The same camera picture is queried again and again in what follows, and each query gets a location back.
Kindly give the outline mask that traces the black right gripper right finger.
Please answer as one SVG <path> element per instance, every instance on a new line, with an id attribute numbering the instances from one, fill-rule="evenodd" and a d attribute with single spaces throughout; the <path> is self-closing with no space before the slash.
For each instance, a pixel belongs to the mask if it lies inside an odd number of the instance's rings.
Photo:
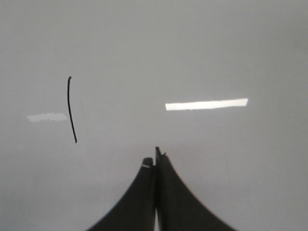
<path id="1" fill-rule="evenodd" d="M 155 148 L 156 208 L 161 231 L 234 231 L 189 190 L 166 153 Z"/>

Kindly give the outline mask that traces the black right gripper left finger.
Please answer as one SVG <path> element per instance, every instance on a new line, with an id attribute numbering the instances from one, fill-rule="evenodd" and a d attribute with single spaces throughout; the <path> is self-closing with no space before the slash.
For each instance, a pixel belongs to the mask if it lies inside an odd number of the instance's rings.
<path id="1" fill-rule="evenodd" d="M 127 191 L 89 231 L 153 231 L 155 224 L 155 165 L 151 157 L 141 167 Z"/>

